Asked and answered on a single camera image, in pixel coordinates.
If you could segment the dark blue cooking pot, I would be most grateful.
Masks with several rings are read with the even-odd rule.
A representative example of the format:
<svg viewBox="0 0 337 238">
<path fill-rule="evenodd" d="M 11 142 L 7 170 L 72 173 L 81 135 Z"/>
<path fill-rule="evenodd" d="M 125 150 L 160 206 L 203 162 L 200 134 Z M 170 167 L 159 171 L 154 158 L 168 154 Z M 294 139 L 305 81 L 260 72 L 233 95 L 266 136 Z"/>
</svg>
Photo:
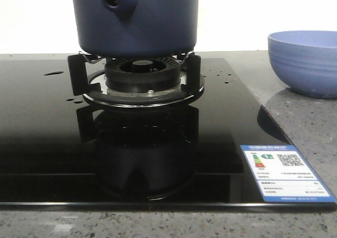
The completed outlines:
<svg viewBox="0 0 337 238">
<path fill-rule="evenodd" d="M 197 41 L 199 0 L 73 0 L 82 50 L 103 57 L 189 52 Z"/>
</svg>

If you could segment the light blue ceramic bowl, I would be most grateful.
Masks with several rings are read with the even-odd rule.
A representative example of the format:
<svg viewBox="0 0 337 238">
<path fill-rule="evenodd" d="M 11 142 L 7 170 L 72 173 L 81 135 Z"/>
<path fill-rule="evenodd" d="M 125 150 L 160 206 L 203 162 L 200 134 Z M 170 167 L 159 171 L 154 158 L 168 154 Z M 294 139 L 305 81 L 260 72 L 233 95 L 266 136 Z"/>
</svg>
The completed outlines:
<svg viewBox="0 0 337 238">
<path fill-rule="evenodd" d="M 293 91 L 336 98 L 336 31 L 275 32 L 267 43 L 272 69 Z"/>
</svg>

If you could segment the black metal pot support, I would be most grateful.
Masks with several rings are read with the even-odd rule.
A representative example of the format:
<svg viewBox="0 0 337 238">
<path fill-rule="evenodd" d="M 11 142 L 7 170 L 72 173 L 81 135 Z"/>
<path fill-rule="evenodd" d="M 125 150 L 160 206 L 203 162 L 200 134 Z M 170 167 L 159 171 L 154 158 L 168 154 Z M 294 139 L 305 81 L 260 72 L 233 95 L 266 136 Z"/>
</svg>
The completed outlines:
<svg viewBox="0 0 337 238">
<path fill-rule="evenodd" d="M 93 105 L 124 109 L 168 107 L 190 103 L 200 98 L 204 92 L 201 57 L 193 52 L 177 57 L 165 57 L 172 57 L 180 64 L 180 83 L 163 91 L 148 90 L 145 93 L 129 93 L 110 89 L 106 85 L 104 69 L 91 75 L 87 74 L 85 64 L 97 63 L 100 61 L 99 57 L 83 53 L 70 55 L 67 60 L 73 94 L 82 95 L 88 103 Z"/>
</svg>

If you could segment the black glass gas stove top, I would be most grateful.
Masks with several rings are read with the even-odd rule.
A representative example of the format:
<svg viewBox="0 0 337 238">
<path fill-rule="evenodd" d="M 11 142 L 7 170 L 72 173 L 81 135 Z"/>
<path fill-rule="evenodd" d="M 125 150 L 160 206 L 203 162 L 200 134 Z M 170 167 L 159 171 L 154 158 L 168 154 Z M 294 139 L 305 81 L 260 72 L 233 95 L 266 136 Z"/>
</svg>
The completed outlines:
<svg viewBox="0 0 337 238">
<path fill-rule="evenodd" d="M 227 62 L 204 58 L 203 96 L 149 112 L 72 95 L 67 62 L 1 62 L 1 208 L 334 211 L 264 201 L 242 145 L 293 145 Z"/>
</svg>

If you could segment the blue white energy label sticker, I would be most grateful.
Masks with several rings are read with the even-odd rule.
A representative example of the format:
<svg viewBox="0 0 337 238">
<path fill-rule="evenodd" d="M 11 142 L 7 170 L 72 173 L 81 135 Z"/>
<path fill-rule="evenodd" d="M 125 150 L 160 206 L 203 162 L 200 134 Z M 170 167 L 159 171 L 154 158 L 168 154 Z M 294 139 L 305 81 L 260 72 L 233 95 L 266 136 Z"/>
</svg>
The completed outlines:
<svg viewBox="0 0 337 238">
<path fill-rule="evenodd" d="M 336 203 L 315 171 L 293 145 L 242 145 L 241 150 L 264 201 Z"/>
</svg>

